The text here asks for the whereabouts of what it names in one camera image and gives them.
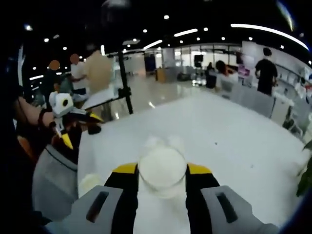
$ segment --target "black ceiling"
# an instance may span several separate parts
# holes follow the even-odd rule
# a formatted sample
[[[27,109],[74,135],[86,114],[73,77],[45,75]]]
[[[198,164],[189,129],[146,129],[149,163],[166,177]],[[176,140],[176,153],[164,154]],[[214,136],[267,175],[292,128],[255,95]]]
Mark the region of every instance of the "black ceiling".
[[[255,42],[278,48],[285,45],[285,51],[302,60],[311,56],[307,50],[295,42],[272,33],[257,32],[248,29],[232,29],[231,23],[246,23],[273,28],[296,38],[304,32],[301,38],[306,44],[312,41],[312,30],[308,25],[308,1],[286,0],[288,7],[297,22],[297,29],[290,31],[287,21],[282,17],[274,0],[246,1],[246,0],[130,0],[131,6],[126,11],[120,8],[114,14],[108,14],[109,23],[101,25],[101,5],[103,0],[53,0],[34,1],[16,4],[11,3],[8,10],[9,25],[20,27],[27,23],[33,31],[24,32],[21,37],[26,54],[23,73],[28,77],[44,74],[49,62],[57,59],[61,63],[60,71],[69,67],[69,56],[78,53],[86,57],[85,45],[88,41],[96,41],[105,45],[105,51],[115,52],[127,39],[140,39],[136,46],[143,48],[147,44],[162,39],[160,46],[168,43],[180,46],[181,38],[173,38],[174,33],[197,28],[198,33],[183,36],[184,45],[197,43],[241,42],[249,36]]]

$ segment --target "wristband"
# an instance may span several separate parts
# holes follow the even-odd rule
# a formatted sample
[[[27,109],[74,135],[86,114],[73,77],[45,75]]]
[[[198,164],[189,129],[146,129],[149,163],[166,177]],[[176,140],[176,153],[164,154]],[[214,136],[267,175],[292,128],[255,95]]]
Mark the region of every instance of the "wristband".
[[[46,113],[46,112],[48,112],[46,109],[41,109],[41,111],[40,111],[39,118],[38,118],[38,126],[39,127],[45,127],[42,119],[43,119],[44,113]]]

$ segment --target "person in beige shirt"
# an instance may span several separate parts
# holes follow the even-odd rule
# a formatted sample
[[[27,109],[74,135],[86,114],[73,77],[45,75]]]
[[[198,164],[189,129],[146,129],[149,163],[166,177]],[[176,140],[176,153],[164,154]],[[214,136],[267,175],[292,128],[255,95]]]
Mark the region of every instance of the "person in beige shirt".
[[[95,94],[109,87],[113,75],[113,60],[103,56],[94,45],[88,45],[93,53],[84,64],[84,72],[89,80],[90,94]]]
[[[96,48],[94,44],[89,44],[87,50],[92,54],[84,64],[84,73],[89,80],[90,95],[92,95],[109,87],[113,75],[113,60],[103,56],[99,48]],[[92,112],[102,116],[105,122],[112,120],[109,103],[93,108]]]

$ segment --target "white tabletop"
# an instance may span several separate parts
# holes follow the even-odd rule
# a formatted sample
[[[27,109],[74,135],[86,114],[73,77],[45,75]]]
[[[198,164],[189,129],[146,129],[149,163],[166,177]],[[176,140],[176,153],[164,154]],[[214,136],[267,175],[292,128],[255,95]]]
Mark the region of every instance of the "white tabletop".
[[[136,162],[149,136],[179,136],[186,159],[210,168],[251,203],[262,222],[282,225],[296,205],[296,174],[309,158],[303,144],[270,119],[203,92],[102,125],[82,134],[78,182],[96,173],[105,181],[118,165]]]
[[[83,104],[82,109],[83,110],[89,109],[90,107],[100,105],[108,100],[111,100],[117,97],[118,97],[118,94],[114,94],[114,87],[110,85],[109,88],[101,90],[91,95]]]

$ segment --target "white table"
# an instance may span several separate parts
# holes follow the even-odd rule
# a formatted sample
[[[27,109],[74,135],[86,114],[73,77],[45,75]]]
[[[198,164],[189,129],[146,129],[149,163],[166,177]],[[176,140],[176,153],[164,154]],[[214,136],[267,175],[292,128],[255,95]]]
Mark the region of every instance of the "white table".
[[[149,136],[176,135],[186,159],[209,167],[251,203],[265,223],[282,225],[297,203],[296,174],[309,158],[303,144],[270,119],[209,92],[106,123],[82,134],[78,182],[97,173],[105,181],[118,165],[136,162]]]

